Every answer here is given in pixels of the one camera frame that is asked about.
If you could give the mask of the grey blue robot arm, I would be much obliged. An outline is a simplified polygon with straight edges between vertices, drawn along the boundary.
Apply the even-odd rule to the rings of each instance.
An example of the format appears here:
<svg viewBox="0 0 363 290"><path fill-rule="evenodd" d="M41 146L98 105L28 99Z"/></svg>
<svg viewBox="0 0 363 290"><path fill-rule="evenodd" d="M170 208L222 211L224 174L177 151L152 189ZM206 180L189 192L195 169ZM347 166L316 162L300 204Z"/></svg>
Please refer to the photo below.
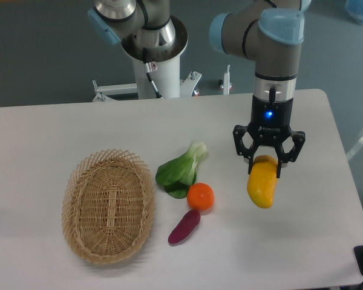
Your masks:
<svg viewBox="0 0 363 290"><path fill-rule="evenodd" d="M236 14L220 14L209 27L211 47L255 62L251 118L233 131L237 154L253 166L261 146L275 150L278 166L295 162L305 134L290 128L309 1L255 1ZM96 1L88 19L111 45L122 44L134 65L140 98L189 97L180 80L185 26L169 1Z"/></svg>

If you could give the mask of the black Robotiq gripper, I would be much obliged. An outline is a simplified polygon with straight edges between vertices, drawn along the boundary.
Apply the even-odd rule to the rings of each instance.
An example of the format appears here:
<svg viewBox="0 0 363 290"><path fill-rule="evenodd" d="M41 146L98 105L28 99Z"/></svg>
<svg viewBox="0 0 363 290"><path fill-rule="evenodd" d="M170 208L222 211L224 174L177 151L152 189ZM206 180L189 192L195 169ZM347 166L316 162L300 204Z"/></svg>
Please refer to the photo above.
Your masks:
<svg viewBox="0 0 363 290"><path fill-rule="evenodd" d="M303 131L294 131L290 128L293 99L269 103L256 96L252 97L252 109L250 123L247 126L236 125L233 129L233 137L237 155L242 156L248 163L248 174L253 168L254 155L260 146L274 147L278 165L276 177L280 178L281 169L287 163L294 163L300 154L306 141ZM248 133L252 139L250 147L246 147L243 137ZM283 142L292 139L293 147L285 152Z"/></svg>

